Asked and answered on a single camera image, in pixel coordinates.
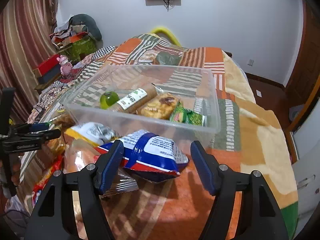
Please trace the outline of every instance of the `wooden floor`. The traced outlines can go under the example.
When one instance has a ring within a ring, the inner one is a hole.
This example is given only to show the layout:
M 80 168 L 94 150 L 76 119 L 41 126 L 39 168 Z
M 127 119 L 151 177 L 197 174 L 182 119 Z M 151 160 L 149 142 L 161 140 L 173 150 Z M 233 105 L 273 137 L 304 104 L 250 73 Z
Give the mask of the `wooden floor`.
M 278 118 L 281 128 L 287 128 L 290 125 L 289 102 L 284 91 L 261 81 L 253 79 L 248 79 L 248 81 L 257 105 L 266 110 L 272 110 Z M 262 97 L 257 96 L 256 90 L 261 92 Z

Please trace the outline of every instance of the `red snack bag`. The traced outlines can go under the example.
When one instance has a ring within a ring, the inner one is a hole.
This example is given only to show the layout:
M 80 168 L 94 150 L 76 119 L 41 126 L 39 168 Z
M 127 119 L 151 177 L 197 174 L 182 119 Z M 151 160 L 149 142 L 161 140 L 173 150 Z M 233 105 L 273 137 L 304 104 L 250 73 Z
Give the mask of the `red snack bag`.
M 59 155 L 52 166 L 44 173 L 42 179 L 35 184 L 33 187 L 31 197 L 32 197 L 32 205 L 35 206 L 42 190 L 44 189 L 44 186 L 47 184 L 49 178 L 56 170 L 61 170 L 61 164 L 62 164 L 62 155 Z

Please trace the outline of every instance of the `metal screw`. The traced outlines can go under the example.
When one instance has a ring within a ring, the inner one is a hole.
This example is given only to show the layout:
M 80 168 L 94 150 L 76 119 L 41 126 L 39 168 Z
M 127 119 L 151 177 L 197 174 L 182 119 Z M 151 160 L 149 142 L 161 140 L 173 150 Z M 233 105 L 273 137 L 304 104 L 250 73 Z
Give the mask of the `metal screw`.
M 225 164 L 220 164 L 219 165 L 219 169 L 222 170 L 222 171 L 226 171 L 228 169 L 228 166 L 225 165 Z
M 260 177 L 261 176 L 261 172 L 260 171 L 253 171 L 253 175 L 256 177 Z
M 56 170 L 56 171 L 53 173 L 53 175 L 54 175 L 55 177 L 60 176 L 60 174 L 61 174 L 61 171 L 60 171 L 60 170 Z
M 89 165 L 87 165 L 87 170 L 92 171 L 95 167 L 96 165 L 94 165 L 93 163 L 90 163 Z

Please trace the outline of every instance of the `green snack packet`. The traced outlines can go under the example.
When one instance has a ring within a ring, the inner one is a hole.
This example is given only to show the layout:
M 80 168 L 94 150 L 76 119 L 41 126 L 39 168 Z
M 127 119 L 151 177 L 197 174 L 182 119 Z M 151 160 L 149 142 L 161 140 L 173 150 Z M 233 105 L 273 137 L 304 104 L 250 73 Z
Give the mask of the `green snack packet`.
M 171 122 L 183 122 L 193 125 L 205 126 L 206 116 L 197 114 L 190 109 L 186 109 L 180 103 L 178 103 L 169 120 Z
M 186 122 L 188 109 L 185 109 L 181 103 L 179 102 L 175 108 L 175 110 L 170 115 L 169 120 L 171 122 Z
M 205 126 L 206 116 L 202 114 L 197 114 L 190 110 L 187 114 L 186 123 L 193 124 L 193 125 L 201 125 Z

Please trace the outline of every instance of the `blue gripper pad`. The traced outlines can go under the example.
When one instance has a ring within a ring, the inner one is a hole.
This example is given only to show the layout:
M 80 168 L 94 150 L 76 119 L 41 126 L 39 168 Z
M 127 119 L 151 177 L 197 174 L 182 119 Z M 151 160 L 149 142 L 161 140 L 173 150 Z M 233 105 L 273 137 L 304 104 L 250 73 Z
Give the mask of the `blue gripper pad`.
M 191 143 L 190 152 L 191 152 L 191 157 L 193 159 L 193 162 L 195 163 L 195 166 L 196 166 L 197 172 L 199 174 L 199 177 L 201 179 L 203 187 L 210 193 L 210 195 L 215 196 L 217 194 L 217 191 L 219 190 L 219 188 L 215 187 L 214 174 L 212 173 L 212 171 L 210 170 L 210 168 L 208 166 L 208 163 L 206 162 L 206 161 L 208 161 L 208 159 L 210 159 L 208 157 L 211 157 L 211 155 L 208 156 L 209 154 L 207 154 L 205 152 L 205 150 L 203 149 L 203 147 L 199 141 L 194 141 Z
M 98 166 L 95 188 L 103 195 L 110 189 L 114 176 L 122 160 L 124 146 L 122 141 L 115 140 L 108 153 L 102 154 L 96 161 Z
M 30 132 L 39 132 L 39 131 L 45 131 L 49 129 L 49 123 L 42 122 L 42 123 L 35 123 L 30 126 L 29 130 Z

